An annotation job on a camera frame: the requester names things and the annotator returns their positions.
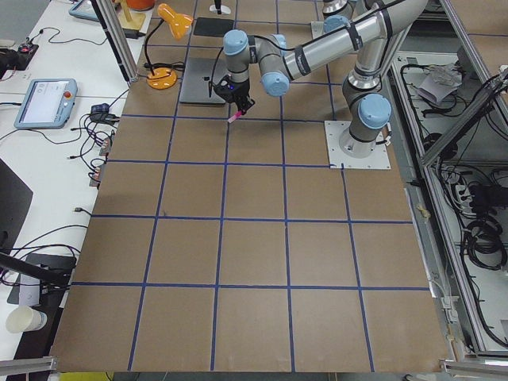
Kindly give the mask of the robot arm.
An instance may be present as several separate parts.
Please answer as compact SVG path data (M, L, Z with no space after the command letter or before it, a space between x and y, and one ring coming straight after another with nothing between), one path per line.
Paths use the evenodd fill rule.
M249 67L258 66L264 90L282 97L291 82L350 53L356 62L344 80L343 91L352 113L359 99L377 93L405 33L421 15L424 1L360 1L353 19L303 44L286 48L283 37L249 35L232 29L223 37L226 74L209 82L209 91L237 107L245 115L255 102L251 98Z
M350 20L354 7L350 1L346 0L325 0L322 2L322 15L324 21L320 24L323 33L328 33L344 25ZM222 1L214 1L210 5L209 11L218 15L229 15L231 9L223 6Z

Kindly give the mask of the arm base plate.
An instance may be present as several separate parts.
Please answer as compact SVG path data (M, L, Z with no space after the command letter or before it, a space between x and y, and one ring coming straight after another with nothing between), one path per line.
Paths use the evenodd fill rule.
M323 34L329 33L332 29L327 21L312 21L310 23L312 39L315 40Z
M390 137L381 131L375 141L362 143L350 134L350 121L325 121L329 167L336 169L390 170Z

